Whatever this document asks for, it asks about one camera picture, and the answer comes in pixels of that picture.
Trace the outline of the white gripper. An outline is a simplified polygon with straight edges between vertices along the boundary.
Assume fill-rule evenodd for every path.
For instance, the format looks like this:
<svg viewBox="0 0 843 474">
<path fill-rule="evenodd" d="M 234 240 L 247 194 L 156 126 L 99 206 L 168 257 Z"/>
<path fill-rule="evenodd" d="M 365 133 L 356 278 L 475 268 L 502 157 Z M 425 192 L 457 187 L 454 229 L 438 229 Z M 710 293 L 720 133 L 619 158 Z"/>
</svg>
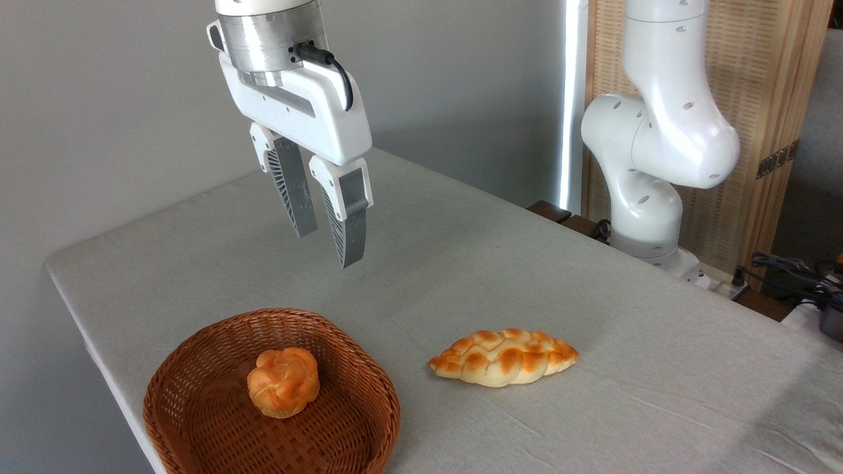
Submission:
<svg viewBox="0 0 843 474">
<path fill-rule="evenodd" d="M 223 52 L 219 62 L 238 110 L 255 121 L 250 137 L 259 167 L 274 181 L 298 237 L 318 228 L 300 145 L 319 155 L 308 167 L 322 189 L 341 267 L 360 261 L 373 195 L 360 158 L 371 148 L 371 131 L 356 79 L 349 76 L 347 111 L 342 76 L 331 67 L 304 62 L 282 71 L 280 86 L 268 87 L 247 81 Z"/>
</svg>

